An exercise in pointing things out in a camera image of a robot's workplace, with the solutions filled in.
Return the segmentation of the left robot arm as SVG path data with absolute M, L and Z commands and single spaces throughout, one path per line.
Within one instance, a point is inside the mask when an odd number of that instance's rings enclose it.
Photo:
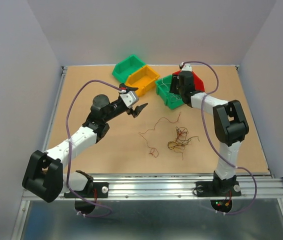
M 136 118 L 146 104 L 134 106 L 138 101 L 136 87 L 120 84 L 118 99 L 110 102 L 105 94 L 92 100 L 90 113 L 85 122 L 68 139 L 45 151 L 36 150 L 30 156 L 22 187 L 47 203 L 60 194 L 72 192 L 73 195 L 88 197 L 94 194 L 94 179 L 87 173 L 77 170 L 64 174 L 70 162 L 87 148 L 97 144 L 108 132 L 108 122 L 127 113 Z

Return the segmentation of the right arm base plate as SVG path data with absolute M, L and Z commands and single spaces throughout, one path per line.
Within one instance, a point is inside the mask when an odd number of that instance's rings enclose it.
M 219 183 L 213 183 L 213 181 L 197 181 L 195 183 L 195 188 L 193 189 L 193 194 L 200 198 L 211 197 L 240 197 L 242 195 L 239 182 L 222 185 Z

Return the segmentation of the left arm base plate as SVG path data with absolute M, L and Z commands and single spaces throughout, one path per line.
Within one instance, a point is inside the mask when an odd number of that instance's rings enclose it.
M 108 198 L 109 194 L 109 183 L 108 182 L 92 182 L 90 185 L 85 186 L 83 190 L 75 190 L 75 193 L 84 198 L 105 199 Z

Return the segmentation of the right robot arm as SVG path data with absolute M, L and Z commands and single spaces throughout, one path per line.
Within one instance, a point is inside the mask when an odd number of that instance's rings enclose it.
M 238 152 L 249 125 L 238 100 L 226 101 L 200 91 L 195 83 L 195 74 L 180 70 L 171 77 L 170 93 L 181 97 L 191 108 L 212 115 L 214 132 L 219 140 L 218 163 L 213 172 L 213 180 L 196 182 L 194 194 L 198 197 L 223 197 L 228 193 L 241 195 L 236 176 Z

